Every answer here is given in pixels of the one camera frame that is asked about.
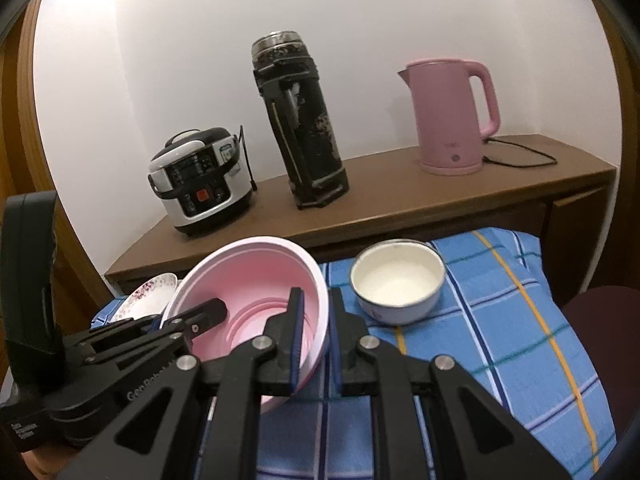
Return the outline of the person left hand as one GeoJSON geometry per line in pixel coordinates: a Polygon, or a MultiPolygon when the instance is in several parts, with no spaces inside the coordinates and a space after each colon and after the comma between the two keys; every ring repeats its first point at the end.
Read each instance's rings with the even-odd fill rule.
{"type": "Polygon", "coordinates": [[[22,453],[22,459],[38,480],[53,480],[76,455],[73,448],[42,446],[22,453]]]}

